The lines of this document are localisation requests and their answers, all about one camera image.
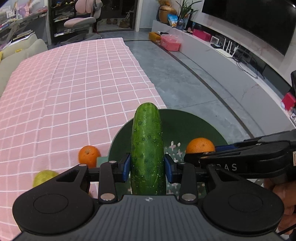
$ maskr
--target black cord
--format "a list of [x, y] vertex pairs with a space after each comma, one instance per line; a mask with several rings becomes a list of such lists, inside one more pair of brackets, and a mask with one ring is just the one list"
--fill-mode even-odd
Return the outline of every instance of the black cord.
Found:
[[285, 234], [286, 232], [289, 232], [290, 230], [292, 230], [292, 229], [294, 229], [294, 228], [296, 228], [296, 224], [294, 224], [294, 225], [288, 227], [287, 229], [285, 229], [285, 230], [283, 230], [283, 231], [278, 232], [277, 234], [278, 234], [278, 235]]
[[248, 75], [252, 76], [253, 78], [258, 79], [258, 71], [257, 71], [256, 68], [255, 68], [256, 76], [253, 76], [252, 74], [250, 74], [248, 71], [244, 70], [244, 69], [240, 66], [240, 64], [239, 64], [240, 62], [241, 62], [241, 61], [236, 60], [237, 66], [238, 66], [242, 71], [245, 71]]
[[257, 68], [255, 68], [256, 76], [253, 76], [252, 74], [250, 74], [248, 71], [244, 70], [244, 69], [240, 66], [239, 63], [242, 62], [242, 56], [243, 56], [243, 54], [244, 54], [244, 53], [242, 53], [242, 54], [241, 54], [240, 56], [238, 56], [238, 57], [232, 57], [232, 58], [236, 61], [237, 66], [238, 66], [239, 69], [241, 69], [242, 71], [246, 72], [248, 75], [252, 76], [253, 78], [258, 79], [258, 70], [257, 70]]

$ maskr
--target office chair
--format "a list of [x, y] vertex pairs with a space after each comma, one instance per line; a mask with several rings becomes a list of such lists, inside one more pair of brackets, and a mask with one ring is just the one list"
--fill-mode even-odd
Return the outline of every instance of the office chair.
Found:
[[88, 33], [78, 34], [67, 41], [64, 41], [63, 44], [75, 43], [80, 41], [101, 39], [102, 37], [93, 32], [93, 25], [97, 23], [97, 19], [101, 15], [102, 10], [101, 0], [76, 0], [75, 1], [75, 16], [76, 13], [86, 14], [90, 13], [91, 16], [87, 18], [73, 18], [64, 23], [64, 27], [72, 28], [75, 31], [80, 30], [83, 27], [89, 26]]

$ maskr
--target red object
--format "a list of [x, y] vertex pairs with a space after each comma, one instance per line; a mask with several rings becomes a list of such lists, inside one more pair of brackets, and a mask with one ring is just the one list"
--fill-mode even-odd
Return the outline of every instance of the red object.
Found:
[[194, 29], [193, 30], [193, 35], [204, 40], [204, 41], [211, 41], [212, 35], [210, 35], [209, 33], [206, 33], [204, 31], [198, 30], [198, 29]]
[[282, 107], [285, 108], [285, 110], [287, 111], [293, 108], [295, 106], [295, 103], [295, 97], [290, 92], [288, 92], [281, 101]]
[[181, 43], [177, 36], [162, 34], [160, 45], [167, 51], [179, 51]]

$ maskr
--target sofa cushion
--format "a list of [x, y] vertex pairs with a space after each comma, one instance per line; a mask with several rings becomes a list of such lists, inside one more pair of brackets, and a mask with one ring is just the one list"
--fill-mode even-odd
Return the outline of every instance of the sofa cushion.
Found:
[[37, 40], [36, 34], [32, 34], [28, 39], [22, 40], [16, 44], [6, 47], [5, 49], [2, 50], [3, 52], [2, 59], [5, 59], [8, 56], [11, 56], [18, 49], [25, 50], [29, 48], [36, 40]]
[[28, 53], [28, 58], [47, 51], [47, 45], [42, 39], [37, 39], [29, 48], [25, 50]]
[[20, 51], [11, 56], [8, 56], [5, 59], [1, 60], [0, 63], [0, 96], [2, 96], [3, 91], [7, 85], [7, 82], [12, 74], [12, 72], [18, 67], [18, 65], [24, 60], [28, 58], [28, 53], [24, 51]]

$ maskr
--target green colander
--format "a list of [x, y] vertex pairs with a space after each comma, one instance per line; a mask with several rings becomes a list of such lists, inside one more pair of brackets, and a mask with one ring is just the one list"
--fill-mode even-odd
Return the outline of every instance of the green colander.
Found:
[[[195, 138], [205, 137], [215, 146], [227, 145], [221, 134], [203, 119], [180, 110], [160, 109], [163, 130], [164, 152], [175, 162], [183, 162], [186, 146]], [[108, 161], [120, 161], [126, 152], [131, 152], [131, 132], [133, 119], [128, 121], [115, 136], [108, 155]], [[180, 184], [167, 182], [167, 194], [178, 196]], [[116, 183], [118, 197], [131, 194], [130, 179], [126, 183]], [[198, 183], [199, 197], [205, 195], [203, 183]]]

